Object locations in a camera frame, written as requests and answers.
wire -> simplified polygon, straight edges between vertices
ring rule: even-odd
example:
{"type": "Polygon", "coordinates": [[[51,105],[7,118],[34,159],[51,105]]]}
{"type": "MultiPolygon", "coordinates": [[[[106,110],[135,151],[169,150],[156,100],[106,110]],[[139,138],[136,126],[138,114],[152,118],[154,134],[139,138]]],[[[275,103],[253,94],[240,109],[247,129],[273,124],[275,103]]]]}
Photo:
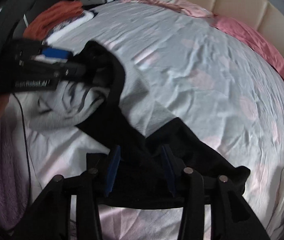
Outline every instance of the wire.
{"type": "MultiPolygon", "coordinates": [[[[28,174],[29,174],[29,193],[28,193],[28,202],[27,202],[27,207],[24,211],[24,214],[26,214],[26,211],[28,210],[28,207],[30,205],[30,201],[31,201],[31,169],[30,169],[30,161],[29,161],[29,152],[28,152],[28,143],[27,143],[27,135],[26,135],[26,130],[25,130],[25,122],[24,122],[24,114],[23,114],[23,108],[22,105],[19,101],[19,99],[17,98],[17,96],[15,94],[13,94],[13,96],[15,97],[15,99],[18,101],[18,104],[20,106],[20,111],[21,111],[21,117],[22,117],[22,126],[23,126],[23,135],[24,135],[24,145],[25,145],[25,152],[26,152],[26,157],[27,157],[27,164],[28,164],[28,174]]],[[[17,226],[15,225],[13,228],[9,229],[6,231],[6,233],[11,233],[15,227],[17,226]]]]}

bed sheet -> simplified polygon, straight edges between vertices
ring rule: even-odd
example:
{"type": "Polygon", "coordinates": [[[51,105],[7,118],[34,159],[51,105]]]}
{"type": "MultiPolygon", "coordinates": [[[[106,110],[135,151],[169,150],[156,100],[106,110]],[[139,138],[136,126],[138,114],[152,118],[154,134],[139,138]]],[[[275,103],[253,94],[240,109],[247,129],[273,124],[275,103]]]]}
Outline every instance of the bed sheet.
{"type": "MultiPolygon", "coordinates": [[[[266,227],[284,167],[284,82],[278,73],[205,19],[137,3],[114,2],[95,10],[94,19],[53,45],[78,53],[94,39],[127,71],[134,68],[141,73],[159,105],[180,117],[233,166],[251,169],[244,198],[266,227]]],[[[35,93],[20,97],[28,124],[38,97],[35,93]]],[[[125,99],[121,96],[120,107],[130,124],[144,135],[154,132],[157,127],[140,111],[141,102],[128,106],[125,99]]],[[[74,127],[41,133],[27,127],[27,138],[41,187],[55,174],[81,174],[87,152],[109,151],[74,127]]],[[[210,207],[205,210],[205,239],[209,239],[210,207]]],[[[182,209],[100,207],[106,239],[176,239],[181,215],[182,209]]]]}

purple blanket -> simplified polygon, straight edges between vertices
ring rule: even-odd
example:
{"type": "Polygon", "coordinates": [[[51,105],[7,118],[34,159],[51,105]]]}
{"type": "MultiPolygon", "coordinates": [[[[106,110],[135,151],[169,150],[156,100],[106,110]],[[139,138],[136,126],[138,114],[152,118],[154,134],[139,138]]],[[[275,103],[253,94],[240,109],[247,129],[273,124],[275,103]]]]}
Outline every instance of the purple blanket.
{"type": "Polygon", "coordinates": [[[4,118],[0,121],[0,227],[8,230],[22,217],[28,189],[22,182],[11,141],[11,131],[4,118]]]}

screw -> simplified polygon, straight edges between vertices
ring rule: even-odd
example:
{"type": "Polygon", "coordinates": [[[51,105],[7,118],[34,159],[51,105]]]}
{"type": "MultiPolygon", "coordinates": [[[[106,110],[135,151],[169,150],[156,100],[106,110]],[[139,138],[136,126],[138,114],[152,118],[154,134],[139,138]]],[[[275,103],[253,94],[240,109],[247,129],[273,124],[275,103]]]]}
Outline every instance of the screw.
{"type": "Polygon", "coordinates": [[[192,174],[192,173],[193,173],[193,169],[190,168],[190,167],[184,168],[183,171],[184,171],[184,173],[186,173],[186,174],[192,174]]]}
{"type": "Polygon", "coordinates": [[[220,181],[222,181],[222,182],[227,182],[227,181],[228,181],[228,177],[226,177],[225,175],[221,175],[221,176],[219,177],[219,179],[220,179],[220,181]]]}
{"type": "Polygon", "coordinates": [[[97,174],[97,173],[98,173],[98,169],[97,169],[97,168],[90,168],[90,169],[88,170],[88,172],[89,172],[90,174],[97,174]]]}
{"type": "Polygon", "coordinates": [[[61,179],[63,179],[63,176],[62,176],[62,175],[55,175],[55,176],[53,177],[53,181],[55,181],[55,182],[59,182],[61,179]]]}

